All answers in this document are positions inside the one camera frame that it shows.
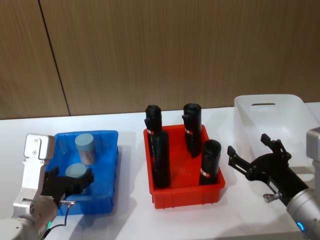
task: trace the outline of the metal bracket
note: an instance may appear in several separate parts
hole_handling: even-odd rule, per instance
[[[22,187],[13,203],[13,217],[30,214],[31,203],[40,196],[45,166],[55,151],[55,138],[49,135],[28,134],[25,139]]]

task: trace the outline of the cable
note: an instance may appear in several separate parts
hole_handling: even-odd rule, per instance
[[[45,238],[48,236],[48,234],[51,232],[52,229],[54,229],[54,228],[56,228],[56,227],[65,227],[65,226],[67,225],[67,217],[68,217],[68,213],[69,213],[70,207],[71,207],[71,204],[68,205],[68,208],[67,208],[67,210],[66,210],[65,218],[64,218],[64,224],[58,224],[58,225],[55,225],[55,226],[47,229],[47,230],[45,231],[45,233],[43,234],[42,239],[45,239]]]

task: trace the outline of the white plastic bin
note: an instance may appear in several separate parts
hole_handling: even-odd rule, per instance
[[[292,155],[291,167],[311,166],[312,161],[306,156],[306,133],[319,126],[304,102],[295,95],[244,95],[234,100],[237,152],[248,162],[271,153],[260,141],[265,133],[271,140],[281,140]]]

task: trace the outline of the red plastic bin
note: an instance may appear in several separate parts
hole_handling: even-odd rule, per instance
[[[152,176],[153,156],[150,156],[147,129],[143,131],[148,171],[149,191],[156,209],[180,206],[212,204],[220,199],[220,190],[225,187],[225,179],[219,168],[218,182],[210,185],[199,185],[201,154],[192,158],[185,141],[185,126],[172,125],[162,127],[169,135],[171,185],[167,188],[156,188]],[[204,143],[209,139],[204,125],[201,127]]]

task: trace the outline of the blue plastic bin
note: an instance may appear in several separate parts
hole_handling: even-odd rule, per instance
[[[75,139],[80,134],[92,134],[95,143],[95,164],[89,165],[94,174],[94,182],[91,183],[81,194],[71,195],[67,198],[76,201],[75,206],[69,210],[69,215],[93,215],[110,213],[113,209],[116,166],[118,156],[118,132],[113,130],[77,131],[65,132],[55,135],[54,156],[46,167],[51,171],[59,167],[59,176],[65,176],[68,166],[81,163],[76,148]],[[60,208],[61,215],[66,213],[67,207]]]

